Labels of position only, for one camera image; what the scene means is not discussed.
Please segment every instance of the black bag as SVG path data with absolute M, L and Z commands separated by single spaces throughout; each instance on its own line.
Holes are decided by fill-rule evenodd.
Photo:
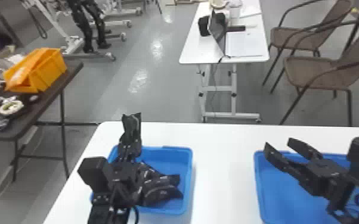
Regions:
M 209 16 L 204 16 L 199 18 L 199 21 L 197 22 L 199 25 L 199 32 L 201 36 L 209 36 L 210 33 L 208 32 L 208 24 L 209 24 Z

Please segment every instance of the wicker chair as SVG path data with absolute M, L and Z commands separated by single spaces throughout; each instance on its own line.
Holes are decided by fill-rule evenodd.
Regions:
M 342 22 L 342 20 L 348 15 L 348 13 L 352 9 L 352 1 L 351 0 L 337 0 L 334 6 L 331 8 L 329 13 L 325 16 L 323 21 L 319 24 L 314 26 L 310 26 L 304 29 L 296 29 L 296 28 L 289 28 L 289 27 L 282 27 L 285 17 L 288 15 L 289 12 L 295 10 L 297 8 L 319 2 L 325 0 L 312 0 L 308 2 L 304 2 L 299 5 L 295 5 L 294 7 L 288 9 L 284 15 L 282 16 L 278 27 L 271 29 L 271 43 L 268 47 L 270 50 L 271 46 L 275 46 L 278 50 L 277 57 L 274 60 L 273 64 L 271 65 L 262 85 L 265 85 L 268 78 L 270 77 L 271 72 L 273 71 L 274 67 L 276 66 L 278 59 L 280 58 L 284 49 L 294 49 L 295 43 L 301 36 L 306 36 L 309 34 L 315 33 L 316 28 L 324 27 L 324 26 L 332 26 Z M 309 36 L 306 38 L 301 44 L 298 46 L 298 50 L 303 51 L 311 51 L 313 52 L 313 56 L 320 57 L 320 51 L 318 50 L 319 47 L 324 44 L 327 38 L 333 33 L 334 29 L 329 29 L 326 32 L 321 34 Z
M 317 29 L 315 33 L 326 32 L 340 26 L 357 23 L 359 23 L 359 20 L 348 21 L 334 26 L 326 26 Z M 314 34 L 303 36 L 296 42 L 291 55 L 284 59 L 284 68 L 272 88 L 273 91 L 282 75 L 286 73 L 288 81 L 298 90 L 298 97 L 282 118 L 280 125 L 286 121 L 307 89 L 322 89 L 346 92 L 348 100 L 348 125 L 352 126 L 352 92 L 349 86 L 359 79 L 359 38 L 356 39 L 338 60 L 293 56 L 298 45 L 312 35 Z

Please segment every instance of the laptop screen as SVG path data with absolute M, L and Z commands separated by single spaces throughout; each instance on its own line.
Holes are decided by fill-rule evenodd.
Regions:
M 216 13 L 212 10 L 212 14 L 209 18 L 209 33 L 216 40 L 218 46 L 220 47 L 222 53 L 225 55 L 225 27 L 223 24 L 219 23 L 217 20 Z

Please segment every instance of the caster wheel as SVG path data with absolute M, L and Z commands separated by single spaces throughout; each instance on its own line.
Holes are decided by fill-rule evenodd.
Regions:
M 137 15 L 137 16 L 140 16 L 140 15 L 142 15 L 142 14 L 143 14 L 142 9 L 141 9 L 141 8 L 137 8 L 137 13 L 136 13 L 136 15 Z
M 120 38 L 121 38 L 121 41 L 122 41 L 122 42 L 125 42 L 125 41 L 126 41 L 126 34 L 125 34 L 125 33 L 121 33 L 121 34 L 120 34 Z
M 106 57 L 109 58 L 111 61 L 117 60 L 117 58 L 111 52 L 107 53 Z

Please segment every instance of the laptop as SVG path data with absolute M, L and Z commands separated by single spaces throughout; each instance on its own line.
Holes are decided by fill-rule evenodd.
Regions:
M 223 55 L 229 57 L 258 57 L 263 55 L 265 47 L 261 46 L 260 37 L 255 28 L 244 29 L 244 31 L 230 28 L 226 24 L 220 23 L 217 20 L 217 14 L 212 10 L 208 31 L 220 47 Z

